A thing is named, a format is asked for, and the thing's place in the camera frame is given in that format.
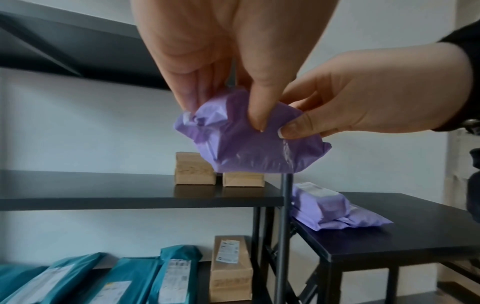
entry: upper shelf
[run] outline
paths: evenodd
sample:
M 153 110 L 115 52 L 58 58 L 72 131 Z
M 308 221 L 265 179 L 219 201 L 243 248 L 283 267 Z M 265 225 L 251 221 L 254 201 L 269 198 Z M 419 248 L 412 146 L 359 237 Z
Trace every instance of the upper shelf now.
M 175 186 L 172 175 L 0 171 L 0 211 L 282 206 L 280 190 Z
M 0 67 L 169 89 L 135 25 L 0 1 Z

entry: cardboard box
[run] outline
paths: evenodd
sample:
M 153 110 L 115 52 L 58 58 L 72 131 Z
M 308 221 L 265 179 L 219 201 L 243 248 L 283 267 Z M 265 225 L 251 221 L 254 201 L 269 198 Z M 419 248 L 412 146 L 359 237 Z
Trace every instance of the cardboard box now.
M 175 185 L 215 185 L 217 174 L 200 153 L 177 152 Z
M 223 174 L 224 187 L 265 187 L 265 175 L 261 173 L 230 172 Z
M 229 241 L 238 244 L 238 263 L 217 261 L 220 246 L 225 245 L 223 242 L 229 243 Z M 245 238 L 243 236 L 216 236 L 211 258 L 210 302 L 251 300 L 253 275 L 254 269 Z

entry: teal package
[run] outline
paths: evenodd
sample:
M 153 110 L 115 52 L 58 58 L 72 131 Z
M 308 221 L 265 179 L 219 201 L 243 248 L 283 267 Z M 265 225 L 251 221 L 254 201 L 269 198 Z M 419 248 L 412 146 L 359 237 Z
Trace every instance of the teal package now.
M 148 304 L 195 304 L 197 268 L 201 259 L 202 254 L 195 246 L 162 249 L 160 261 L 163 265 L 151 287 Z
M 60 303 L 104 256 L 99 252 L 57 261 L 0 304 Z
M 47 268 L 14 264 L 0 265 L 0 301 L 6 299 Z
M 121 258 L 84 304 L 145 304 L 160 265 L 157 258 Z

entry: purple poly bag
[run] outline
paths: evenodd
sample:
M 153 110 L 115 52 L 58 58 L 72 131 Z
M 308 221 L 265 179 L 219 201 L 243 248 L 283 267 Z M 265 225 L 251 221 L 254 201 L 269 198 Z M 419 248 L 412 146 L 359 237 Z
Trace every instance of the purple poly bag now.
M 266 130 L 259 132 L 250 125 L 248 106 L 245 89 L 226 89 L 194 115 L 184 113 L 174 127 L 194 141 L 201 156 L 219 173 L 297 173 L 332 147 L 319 135 L 295 140 L 278 136 L 280 127 L 302 114 L 298 109 L 278 103 Z
M 312 183 L 294 186 L 291 215 L 315 231 L 373 227 L 392 223 L 379 214 L 350 204 L 343 194 Z

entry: black sleeve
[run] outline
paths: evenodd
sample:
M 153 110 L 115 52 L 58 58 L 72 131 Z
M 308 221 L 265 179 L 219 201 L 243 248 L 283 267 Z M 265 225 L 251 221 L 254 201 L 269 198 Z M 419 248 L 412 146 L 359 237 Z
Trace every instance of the black sleeve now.
M 459 46 L 467 54 L 473 68 L 473 87 L 468 101 L 454 117 L 435 130 L 452 131 L 464 127 L 466 120 L 480 119 L 480 21 L 451 33 L 440 42 Z

